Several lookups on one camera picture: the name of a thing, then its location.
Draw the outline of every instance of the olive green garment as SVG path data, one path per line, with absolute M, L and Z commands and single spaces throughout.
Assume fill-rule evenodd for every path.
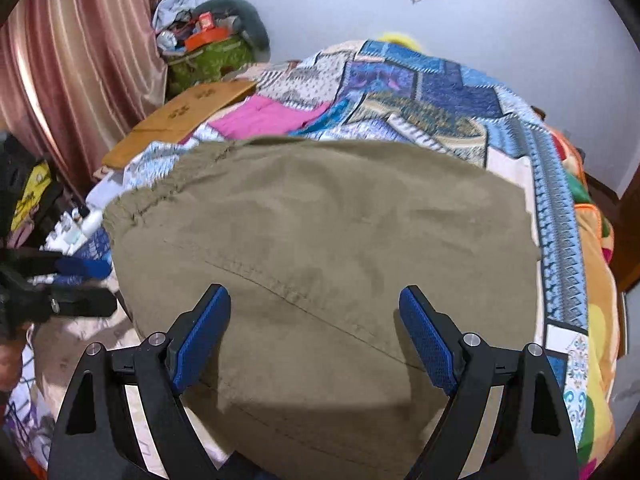
M 141 335 L 167 330 L 210 283 L 228 289 L 228 329 L 183 400 L 283 480 L 401 479 L 420 453 L 447 397 L 399 321 L 403 287 L 494 346 L 534 335 L 522 190 L 417 146 L 203 143 L 113 203 L 106 225 Z

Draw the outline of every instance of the curtain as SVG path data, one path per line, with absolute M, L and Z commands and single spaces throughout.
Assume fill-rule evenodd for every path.
M 52 155 L 81 196 L 100 160 L 164 102 L 157 0 L 20 0 L 0 28 L 0 124 Z

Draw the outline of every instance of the white wall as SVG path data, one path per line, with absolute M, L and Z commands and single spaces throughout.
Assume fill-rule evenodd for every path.
M 622 192 L 640 161 L 640 52 L 608 0 L 248 0 L 271 59 L 394 30 L 504 81 Z

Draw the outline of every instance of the silver pin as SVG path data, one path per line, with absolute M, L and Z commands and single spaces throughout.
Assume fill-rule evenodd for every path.
M 529 343 L 527 345 L 527 350 L 531 355 L 535 355 L 536 357 L 542 355 L 542 347 L 536 343 Z
M 87 353 L 87 355 L 96 355 L 101 348 L 102 348 L 102 345 L 100 345 L 100 343 L 91 343 L 86 348 L 85 352 Z
M 149 344 L 151 346 L 160 346 L 166 340 L 166 336 L 162 332 L 154 332 L 149 336 Z
M 469 346 L 478 346 L 482 340 L 480 339 L 480 336 L 478 334 L 469 332 L 468 334 L 465 334 L 465 336 L 462 338 L 462 341 L 464 341 Z

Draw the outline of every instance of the pink cloth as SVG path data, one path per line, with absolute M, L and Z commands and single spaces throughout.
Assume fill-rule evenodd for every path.
M 238 109 L 211 121 L 209 126 L 227 139 L 235 140 L 258 135 L 284 135 L 318 118 L 329 104 L 322 103 L 308 111 L 296 110 L 273 99 L 254 95 Z

